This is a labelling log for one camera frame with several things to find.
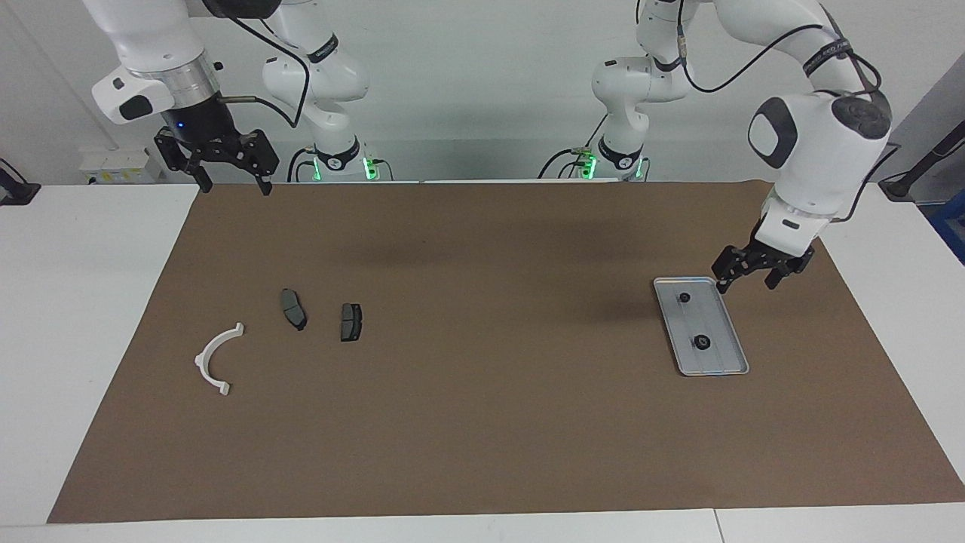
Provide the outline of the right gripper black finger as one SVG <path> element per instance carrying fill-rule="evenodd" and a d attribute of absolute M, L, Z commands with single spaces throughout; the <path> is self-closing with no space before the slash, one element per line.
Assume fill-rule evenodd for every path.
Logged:
<path fill-rule="evenodd" d="M 202 165 L 203 147 L 180 141 L 171 130 L 159 130 L 155 134 L 155 145 L 167 169 L 189 175 L 197 183 L 201 192 L 210 192 L 213 181 Z"/>
<path fill-rule="evenodd" d="M 279 158 L 268 135 L 262 130 L 244 134 L 244 170 L 254 176 L 263 196 L 272 192 L 270 178 L 278 168 Z"/>

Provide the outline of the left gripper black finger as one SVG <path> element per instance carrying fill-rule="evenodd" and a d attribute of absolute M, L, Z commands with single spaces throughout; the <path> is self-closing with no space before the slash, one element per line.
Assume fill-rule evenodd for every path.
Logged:
<path fill-rule="evenodd" d="M 803 260 L 779 262 L 766 276 L 764 284 L 769 290 L 775 290 L 783 279 L 788 278 L 790 275 L 800 274 L 806 267 L 807 263 Z"/>
<path fill-rule="evenodd" d="M 728 292 L 738 279 L 751 274 L 749 251 L 739 247 L 725 247 L 712 264 L 716 289 L 721 295 Z"/>

